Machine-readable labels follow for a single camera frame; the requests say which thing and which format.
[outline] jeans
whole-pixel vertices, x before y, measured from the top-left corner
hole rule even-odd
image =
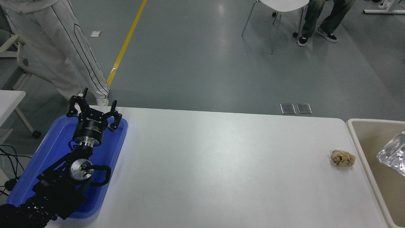
[[[319,27],[326,33],[333,33],[355,1],[356,0],[333,0],[332,12],[327,18],[325,18]],[[316,21],[321,15],[324,5],[325,0],[311,0],[308,3],[302,36],[312,36],[313,32],[315,31]]]

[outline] small paper on floor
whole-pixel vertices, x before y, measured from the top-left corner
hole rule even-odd
[[[92,34],[90,35],[90,37],[99,37],[100,33],[101,33],[101,31],[93,31]]]

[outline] person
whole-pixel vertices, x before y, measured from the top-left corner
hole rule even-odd
[[[350,10],[355,1],[356,0],[333,0],[332,12],[327,18],[325,18],[325,20],[323,20],[317,33],[330,42],[337,42],[337,38],[333,35],[333,32],[342,22],[346,13]],[[315,31],[316,21],[319,18],[324,5],[325,0],[309,1],[307,14],[305,15],[305,23],[303,25],[301,36],[298,38],[299,46],[304,47],[307,44],[308,38],[312,36]]]
[[[0,5],[66,100],[82,92],[78,72],[97,105],[108,105],[110,88],[69,0],[0,0]]]

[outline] beige bin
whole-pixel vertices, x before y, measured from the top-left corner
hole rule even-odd
[[[394,136],[405,131],[405,122],[349,119],[346,124],[387,224],[405,227],[405,176],[376,158]]]

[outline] white pants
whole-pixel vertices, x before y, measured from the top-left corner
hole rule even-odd
[[[11,23],[45,66],[49,81],[67,100],[82,92],[74,68],[96,98],[107,98],[109,87],[97,65],[69,0],[32,13],[7,9]]]

